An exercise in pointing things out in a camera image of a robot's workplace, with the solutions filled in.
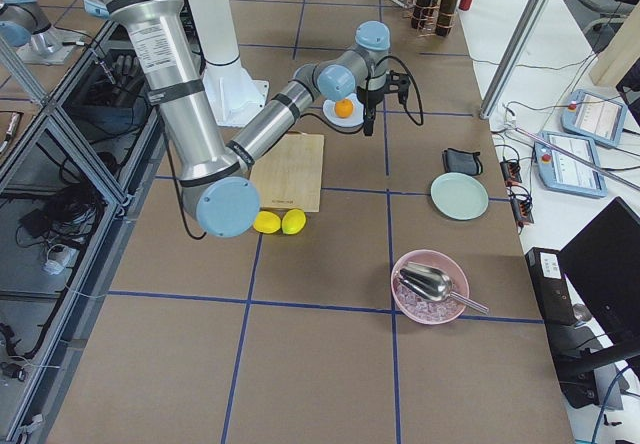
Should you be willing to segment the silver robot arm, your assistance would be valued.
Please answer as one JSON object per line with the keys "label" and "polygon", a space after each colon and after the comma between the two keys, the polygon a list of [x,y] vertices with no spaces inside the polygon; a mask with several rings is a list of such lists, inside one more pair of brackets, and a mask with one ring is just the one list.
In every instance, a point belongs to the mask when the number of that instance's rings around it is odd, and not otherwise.
{"label": "silver robot arm", "polygon": [[243,69],[229,0],[84,0],[86,11],[123,26],[181,162],[180,198],[217,237],[248,230],[260,209],[245,174],[318,98],[356,95],[370,134],[389,92],[391,36],[360,24],[338,58],[301,66],[266,98]]}

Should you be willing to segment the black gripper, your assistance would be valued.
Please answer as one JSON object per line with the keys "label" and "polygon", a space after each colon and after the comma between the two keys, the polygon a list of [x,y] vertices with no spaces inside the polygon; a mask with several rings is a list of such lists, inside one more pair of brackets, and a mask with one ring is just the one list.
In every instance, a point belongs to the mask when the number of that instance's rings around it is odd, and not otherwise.
{"label": "black gripper", "polygon": [[363,134],[367,137],[374,132],[375,113],[379,103],[388,94],[396,94],[399,104],[407,105],[409,97],[410,78],[406,73],[390,70],[384,76],[384,82],[379,88],[373,89],[370,81],[357,87],[358,101],[364,106]]}

